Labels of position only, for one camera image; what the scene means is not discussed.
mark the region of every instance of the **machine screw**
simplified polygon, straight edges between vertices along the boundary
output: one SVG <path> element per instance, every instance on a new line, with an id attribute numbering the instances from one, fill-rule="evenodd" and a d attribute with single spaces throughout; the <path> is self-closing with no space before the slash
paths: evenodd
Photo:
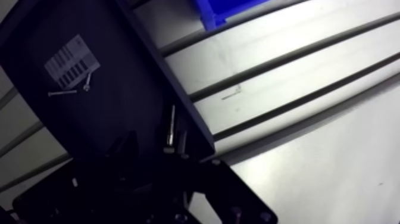
<path id="1" fill-rule="evenodd" d="M 61 91 L 61 92 L 48 92 L 48 96 L 58 96 L 58 95 L 65 95 L 65 94 L 76 94 L 77 90 L 69 90 L 69 91 Z"/>
<path id="2" fill-rule="evenodd" d="M 86 83 L 85 83 L 85 85 L 83 86 L 83 90 L 84 90 L 84 91 L 86 91 L 86 92 L 89 92 L 89 91 L 90 91 L 90 81 L 91 81 L 91 80 L 92 80 L 92 73 L 89 72 L 89 73 L 87 74 Z"/>

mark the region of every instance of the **bolt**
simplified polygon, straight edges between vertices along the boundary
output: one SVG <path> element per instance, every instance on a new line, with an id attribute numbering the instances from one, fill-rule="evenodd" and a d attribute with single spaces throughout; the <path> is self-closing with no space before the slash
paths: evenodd
<path id="1" fill-rule="evenodd" d="M 221 160 L 213 160 L 212 163 L 218 166 L 219 164 L 221 164 Z"/>
<path id="2" fill-rule="evenodd" d="M 189 155 L 187 155 L 187 154 L 182 154 L 180 157 L 181 157 L 182 159 L 184 159 L 184 160 L 187 160 L 187 159 L 189 158 Z"/>
<path id="3" fill-rule="evenodd" d="M 175 149 L 173 147 L 165 147 L 164 148 L 164 153 L 166 153 L 166 154 L 175 153 Z"/>
<path id="4" fill-rule="evenodd" d="M 266 212 L 262 212 L 260 214 L 260 218 L 265 222 L 269 222 L 271 220 L 271 214 L 270 213 L 266 213 Z"/>
<path id="5" fill-rule="evenodd" d="M 69 90 L 69 91 L 61 91 L 61 92 L 48 92 L 48 96 L 58 96 L 58 95 L 65 95 L 65 94 L 76 94 L 78 93 L 77 90 Z"/>
<path id="6" fill-rule="evenodd" d="M 85 83 L 85 85 L 83 86 L 83 90 L 84 90 L 84 91 L 86 91 L 86 92 L 89 92 L 89 91 L 90 91 L 90 81 L 91 81 L 91 80 L 92 80 L 92 73 L 89 72 L 89 73 L 87 74 L 86 83 Z"/>
<path id="7" fill-rule="evenodd" d="M 235 214 L 235 224 L 240 224 L 240 217 L 242 217 L 242 210 L 239 207 L 233 207 L 232 208 L 233 214 Z"/>
<path id="8" fill-rule="evenodd" d="M 178 221 L 179 223 L 185 223 L 188 220 L 188 217 L 184 214 L 176 214 L 175 220 Z"/>

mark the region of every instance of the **blue plastic bin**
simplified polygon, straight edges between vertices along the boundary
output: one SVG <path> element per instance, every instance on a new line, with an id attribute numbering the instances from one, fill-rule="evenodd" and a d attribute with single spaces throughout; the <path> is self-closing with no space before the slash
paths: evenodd
<path id="1" fill-rule="evenodd" d="M 269 0 L 195 0 L 205 30 L 214 30 L 223 25 L 226 18 L 267 1 Z"/>

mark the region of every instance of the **black metal plate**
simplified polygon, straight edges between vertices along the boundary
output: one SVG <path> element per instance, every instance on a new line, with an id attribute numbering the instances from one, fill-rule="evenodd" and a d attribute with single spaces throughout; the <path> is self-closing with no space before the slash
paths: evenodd
<path id="1" fill-rule="evenodd" d="M 101 64 L 92 89 L 49 98 L 57 85 L 43 65 L 77 34 Z M 191 153 L 214 153 L 207 126 L 124 1 L 21 0 L 0 29 L 0 63 L 75 158 L 104 154 L 116 138 L 135 131 L 143 166 L 151 167 L 165 144 L 170 104 L 177 105 Z"/>

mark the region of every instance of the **label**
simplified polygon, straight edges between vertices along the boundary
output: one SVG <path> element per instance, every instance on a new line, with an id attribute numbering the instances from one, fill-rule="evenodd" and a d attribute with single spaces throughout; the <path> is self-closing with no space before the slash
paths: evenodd
<path id="1" fill-rule="evenodd" d="M 47 72 L 63 90 L 74 88 L 98 68 L 100 63 L 80 35 L 76 35 L 45 64 Z"/>

